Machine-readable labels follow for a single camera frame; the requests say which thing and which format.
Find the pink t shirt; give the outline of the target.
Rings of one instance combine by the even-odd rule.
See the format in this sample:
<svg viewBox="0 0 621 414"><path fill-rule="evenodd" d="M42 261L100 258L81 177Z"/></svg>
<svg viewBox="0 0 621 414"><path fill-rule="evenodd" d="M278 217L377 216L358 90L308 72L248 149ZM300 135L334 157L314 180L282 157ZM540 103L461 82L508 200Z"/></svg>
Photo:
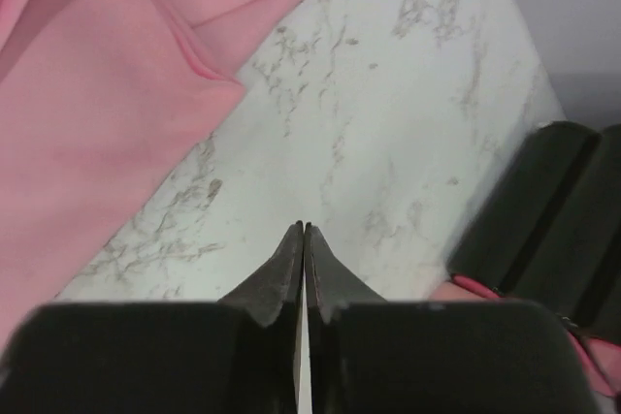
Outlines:
<svg viewBox="0 0 621 414"><path fill-rule="evenodd" d="M245 94L302 0L1 0L1 336Z"/></svg>

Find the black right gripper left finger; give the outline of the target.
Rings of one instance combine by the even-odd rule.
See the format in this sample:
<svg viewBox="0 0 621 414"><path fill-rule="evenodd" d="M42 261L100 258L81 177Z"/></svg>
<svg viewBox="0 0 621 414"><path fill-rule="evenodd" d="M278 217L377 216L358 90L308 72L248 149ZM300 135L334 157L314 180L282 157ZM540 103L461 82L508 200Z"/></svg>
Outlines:
<svg viewBox="0 0 621 414"><path fill-rule="evenodd" d="M50 303L1 357L5 413L294 413L301 223L215 302Z"/></svg>

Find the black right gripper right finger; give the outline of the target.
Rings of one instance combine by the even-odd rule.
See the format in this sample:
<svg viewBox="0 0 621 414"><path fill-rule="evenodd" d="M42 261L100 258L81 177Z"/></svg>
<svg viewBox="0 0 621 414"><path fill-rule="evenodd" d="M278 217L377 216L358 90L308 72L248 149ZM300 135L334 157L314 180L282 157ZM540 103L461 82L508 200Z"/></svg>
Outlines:
<svg viewBox="0 0 621 414"><path fill-rule="evenodd" d="M560 321L524 301L389 302L308 225L316 413L597 413Z"/></svg>

